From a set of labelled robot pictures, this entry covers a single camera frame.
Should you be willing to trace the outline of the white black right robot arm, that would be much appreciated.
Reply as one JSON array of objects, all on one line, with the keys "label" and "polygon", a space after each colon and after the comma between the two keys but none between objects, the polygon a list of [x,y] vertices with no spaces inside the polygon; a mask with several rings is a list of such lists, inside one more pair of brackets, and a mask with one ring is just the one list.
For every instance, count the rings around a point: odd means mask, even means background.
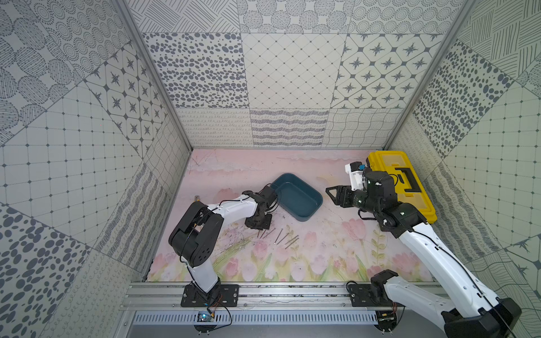
[{"label": "white black right robot arm", "polygon": [[398,200],[394,179],[361,162],[345,166],[348,185],[334,187],[332,202],[342,208],[370,213],[380,230],[408,247],[428,268],[448,298],[408,283],[392,270],[371,278],[377,303],[389,301],[410,308],[441,329],[447,337],[508,337],[522,314],[511,298],[501,298],[482,283],[436,235],[425,216],[412,204]]}]

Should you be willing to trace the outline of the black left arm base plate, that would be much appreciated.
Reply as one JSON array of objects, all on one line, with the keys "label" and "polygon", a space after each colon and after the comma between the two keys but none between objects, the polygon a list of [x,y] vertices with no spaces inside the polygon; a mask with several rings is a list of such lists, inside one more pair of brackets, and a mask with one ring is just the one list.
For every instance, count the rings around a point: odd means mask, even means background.
[{"label": "black left arm base plate", "polygon": [[210,291],[203,292],[195,284],[188,284],[183,291],[181,307],[203,308],[215,305],[236,307],[239,296],[238,284],[217,283]]}]

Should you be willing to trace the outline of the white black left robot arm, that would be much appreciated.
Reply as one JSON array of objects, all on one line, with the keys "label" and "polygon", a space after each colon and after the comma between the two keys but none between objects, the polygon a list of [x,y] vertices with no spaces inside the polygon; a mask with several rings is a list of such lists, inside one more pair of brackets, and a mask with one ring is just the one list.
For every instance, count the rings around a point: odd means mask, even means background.
[{"label": "white black left robot arm", "polygon": [[194,201],[169,236],[168,243],[187,266],[196,292],[207,304],[220,298],[221,281],[210,256],[214,251],[223,226],[245,221],[253,230],[270,228],[270,211],[278,203],[278,195],[271,184],[261,191],[244,191],[235,199],[206,205]]}]

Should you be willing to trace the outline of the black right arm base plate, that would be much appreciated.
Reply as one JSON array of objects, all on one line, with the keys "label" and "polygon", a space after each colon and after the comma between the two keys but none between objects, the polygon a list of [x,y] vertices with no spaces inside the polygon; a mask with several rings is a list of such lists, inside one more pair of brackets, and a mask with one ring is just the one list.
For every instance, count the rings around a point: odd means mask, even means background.
[{"label": "black right arm base plate", "polygon": [[373,295],[369,284],[350,282],[346,284],[346,290],[349,293],[352,307],[374,307],[380,304]]}]

